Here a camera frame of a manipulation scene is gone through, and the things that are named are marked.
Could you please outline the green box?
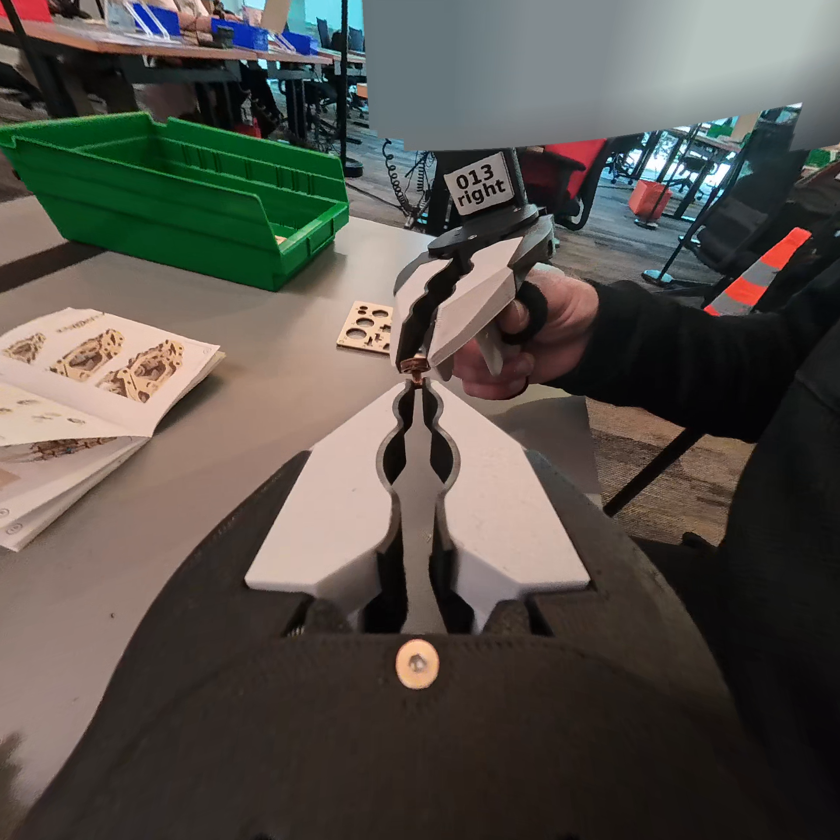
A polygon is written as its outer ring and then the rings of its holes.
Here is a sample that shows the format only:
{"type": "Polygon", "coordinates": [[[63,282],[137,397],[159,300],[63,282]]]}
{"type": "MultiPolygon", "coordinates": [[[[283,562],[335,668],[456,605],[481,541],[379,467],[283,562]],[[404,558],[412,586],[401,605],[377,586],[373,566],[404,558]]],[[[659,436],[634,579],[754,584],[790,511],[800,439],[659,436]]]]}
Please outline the green box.
{"type": "Polygon", "coordinates": [[[16,123],[1,147],[63,238],[265,291],[349,221],[339,158],[196,122],[16,123]]]}

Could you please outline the red office chair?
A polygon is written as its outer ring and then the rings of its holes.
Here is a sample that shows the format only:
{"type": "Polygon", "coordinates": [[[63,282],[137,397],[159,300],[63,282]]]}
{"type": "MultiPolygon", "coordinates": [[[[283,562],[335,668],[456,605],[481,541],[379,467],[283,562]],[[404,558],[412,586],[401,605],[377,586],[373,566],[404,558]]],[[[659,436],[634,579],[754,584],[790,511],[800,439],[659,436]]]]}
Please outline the red office chair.
{"type": "Polygon", "coordinates": [[[608,139],[554,143],[518,150],[527,198],[555,224],[585,226],[608,153],[608,139]]]}

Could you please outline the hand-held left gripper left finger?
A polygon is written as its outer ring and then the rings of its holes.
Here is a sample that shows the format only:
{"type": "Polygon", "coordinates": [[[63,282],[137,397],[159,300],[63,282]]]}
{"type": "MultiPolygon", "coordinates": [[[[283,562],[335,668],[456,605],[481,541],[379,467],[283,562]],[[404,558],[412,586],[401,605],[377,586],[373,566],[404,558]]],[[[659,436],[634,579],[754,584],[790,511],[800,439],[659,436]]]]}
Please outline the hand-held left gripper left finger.
{"type": "Polygon", "coordinates": [[[416,390],[394,386],[308,451],[245,575],[255,591],[332,603],[368,633],[396,633],[407,615],[401,504],[405,433],[416,390]]]}

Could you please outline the person's right forearm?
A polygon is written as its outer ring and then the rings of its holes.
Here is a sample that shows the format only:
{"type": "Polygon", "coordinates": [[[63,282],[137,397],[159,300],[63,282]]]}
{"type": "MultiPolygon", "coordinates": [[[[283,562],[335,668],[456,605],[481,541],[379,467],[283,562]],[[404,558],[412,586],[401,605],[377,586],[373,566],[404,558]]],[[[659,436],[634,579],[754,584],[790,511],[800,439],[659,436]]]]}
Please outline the person's right forearm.
{"type": "Polygon", "coordinates": [[[839,279],[832,265],[781,310],[712,316],[632,283],[595,285],[581,361],[549,385],[755,443],[794,390],[838,417],[839,279]]]}

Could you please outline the small open instruction booklet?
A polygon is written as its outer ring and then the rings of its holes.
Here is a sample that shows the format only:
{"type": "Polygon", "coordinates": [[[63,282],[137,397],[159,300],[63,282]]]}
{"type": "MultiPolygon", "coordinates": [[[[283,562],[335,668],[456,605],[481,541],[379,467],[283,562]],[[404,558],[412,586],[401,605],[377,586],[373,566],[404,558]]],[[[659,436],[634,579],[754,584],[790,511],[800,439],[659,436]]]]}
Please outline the small open instruction booklet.
{"type": "Polygon", "coordinates": [[[66,308],[1,338],[1,545],[19,551],[154,435],[225,358],[215,344],[66,308]]]}

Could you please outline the red object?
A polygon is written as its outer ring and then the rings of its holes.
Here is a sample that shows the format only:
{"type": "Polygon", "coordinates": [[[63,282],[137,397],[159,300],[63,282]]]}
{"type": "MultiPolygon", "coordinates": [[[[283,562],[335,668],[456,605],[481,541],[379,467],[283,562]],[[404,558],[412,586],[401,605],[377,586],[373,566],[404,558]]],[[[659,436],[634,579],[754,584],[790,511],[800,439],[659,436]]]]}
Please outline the red object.
{"type": "Polygon", "coordinates": [[[749,314],[778,273],[795,252],[812,238],[811,232],[795,227],[780,242],[756,260],[740,276],[727,284],[703,311],[713,317],[737,317],[749,314]]]}

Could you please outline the person's right hand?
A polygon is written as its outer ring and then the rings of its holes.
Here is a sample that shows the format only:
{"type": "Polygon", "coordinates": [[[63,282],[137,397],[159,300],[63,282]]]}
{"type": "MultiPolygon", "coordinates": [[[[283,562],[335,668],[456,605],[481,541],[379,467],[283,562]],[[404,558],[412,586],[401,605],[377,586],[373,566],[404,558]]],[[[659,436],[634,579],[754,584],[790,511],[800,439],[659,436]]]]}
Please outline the person's right hand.
{"type": "Polygon", "coordinates": [[[599,309],[596,289],[554,266],[537,264],[527,280],[547,302],[547,319],[529,342],[506,345],[498,376],[492,375],[475,340],[455,354],[454,377],[465,394],[485,401],[506,401],[530,384],[548,384],[581,361],[599,309]]]}

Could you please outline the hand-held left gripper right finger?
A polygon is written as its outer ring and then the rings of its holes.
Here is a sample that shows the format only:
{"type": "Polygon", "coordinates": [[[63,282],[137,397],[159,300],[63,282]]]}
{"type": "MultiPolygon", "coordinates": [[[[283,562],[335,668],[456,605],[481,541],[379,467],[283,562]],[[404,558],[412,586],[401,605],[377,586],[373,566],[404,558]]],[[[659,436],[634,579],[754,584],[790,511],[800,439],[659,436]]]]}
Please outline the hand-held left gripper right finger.
{"type": "Polygon", "coordinates": [[[443,485],[429,579],[446,631],[482,631],[501,602],[589,588],[543,484],[551,464],[442,385],[423,385],[422,397],[443,485]]]}

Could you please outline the black pole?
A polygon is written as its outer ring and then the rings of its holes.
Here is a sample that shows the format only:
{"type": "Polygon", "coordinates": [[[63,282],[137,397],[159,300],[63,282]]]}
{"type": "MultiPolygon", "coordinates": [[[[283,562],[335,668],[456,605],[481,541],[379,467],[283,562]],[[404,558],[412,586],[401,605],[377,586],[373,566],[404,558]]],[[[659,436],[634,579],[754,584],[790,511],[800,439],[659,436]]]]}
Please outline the black pole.
{"type": "Polygon", "coordinates": [[[349,1],[341,1],[340,58],[338,79],[337,125],[339,158],[345,179],[362,177],[362,163],[348,156],[348,76],[349,76],[349,1]]]}

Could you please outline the long wooden workbench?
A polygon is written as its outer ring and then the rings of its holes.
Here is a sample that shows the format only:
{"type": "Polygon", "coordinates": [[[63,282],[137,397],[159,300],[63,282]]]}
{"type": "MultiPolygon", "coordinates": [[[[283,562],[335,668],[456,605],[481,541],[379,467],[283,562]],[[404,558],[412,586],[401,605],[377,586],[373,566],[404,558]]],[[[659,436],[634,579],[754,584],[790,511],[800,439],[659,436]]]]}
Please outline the long wooden workbench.
{"type": "Polygon", "coordinates": [[[152,85],[162,83],[234,82],[241,79],[241,65],[267,65],[269,79],[290,81],[293,90],[304,81],[315,81],[322,67],[340,66],[340,53],[324,50],[303,56],[282,49],[254,51],[219,48],[182,38],[121,35],[96,20],[71,20],[64,24],[20,19],[15,10],[3,12],[2,44],[21,50],[36,75],[51,118],[75,118],[79,109],[72,100],[60,58],[80,53],[104,57],[126,81],[152,85]]]}

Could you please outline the orange box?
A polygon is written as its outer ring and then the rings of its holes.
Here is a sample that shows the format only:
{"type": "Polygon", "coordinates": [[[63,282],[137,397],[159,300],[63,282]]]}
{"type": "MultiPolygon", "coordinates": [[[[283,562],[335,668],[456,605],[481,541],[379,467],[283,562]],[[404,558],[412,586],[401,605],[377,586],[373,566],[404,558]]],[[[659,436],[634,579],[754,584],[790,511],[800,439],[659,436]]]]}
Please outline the orange box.
{"type": "Polygon", "coordinates": [[[640,179],[628,200],[634,222],[639,226],[656,228],[672,196],[665,183],[640,179]]]}

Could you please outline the black office chair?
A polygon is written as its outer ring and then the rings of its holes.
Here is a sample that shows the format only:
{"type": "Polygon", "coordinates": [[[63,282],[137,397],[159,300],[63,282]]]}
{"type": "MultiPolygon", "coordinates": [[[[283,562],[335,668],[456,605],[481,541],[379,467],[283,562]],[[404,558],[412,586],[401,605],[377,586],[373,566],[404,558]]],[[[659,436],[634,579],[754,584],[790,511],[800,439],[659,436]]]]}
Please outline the black office chair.
{"type": "Polygon", "coordinates": [[[757,256],[753,243],[782,209],[809,154],[792,149],[797,120],[756,122],[721,195],[703,208],[662,269],[641,274],[644,282],[682,293],[698,287],[669,274],[682,249],[721,277],[733,277],[747,266],[748,257],[757,256]]]}

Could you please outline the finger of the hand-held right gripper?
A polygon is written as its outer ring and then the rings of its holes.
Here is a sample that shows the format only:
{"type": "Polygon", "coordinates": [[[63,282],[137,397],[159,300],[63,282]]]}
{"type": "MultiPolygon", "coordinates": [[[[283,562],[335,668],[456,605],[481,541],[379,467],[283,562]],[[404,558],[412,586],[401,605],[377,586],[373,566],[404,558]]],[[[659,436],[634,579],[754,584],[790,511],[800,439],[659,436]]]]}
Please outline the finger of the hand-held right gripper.
{"type": "Polygon", "coordinates": [[[460,278],[457,257],[420,255],[398,275],[392,316],[392,362],[400,368],[417,355],[430,367],[438,309],[454,292],[460,278]]]}
{"type": "Polygon", "coordinates": [[[495,320],[515,298],[515,274],[509,263],[521,242],[522,236],[509,238],[477,251],[471,258],[471,270],[438,305],[427,362],[440,381],[452,378],[455,353],[470,340],[477,340],[490,373],[501,372],[505,356],[495,320]]]}

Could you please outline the thin wooden parts sheet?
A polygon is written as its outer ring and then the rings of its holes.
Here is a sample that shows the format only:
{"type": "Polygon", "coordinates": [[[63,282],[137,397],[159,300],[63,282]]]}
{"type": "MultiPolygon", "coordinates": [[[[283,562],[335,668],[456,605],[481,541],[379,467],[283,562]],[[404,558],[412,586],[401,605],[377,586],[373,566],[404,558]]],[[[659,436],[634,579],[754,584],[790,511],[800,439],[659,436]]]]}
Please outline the thin wooden parts sheet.
{"type": "Polygon", "coordinates": [[[336,345],[346,350],[390,355],[393,307],[368,301],[355,301],[336,345]]]}

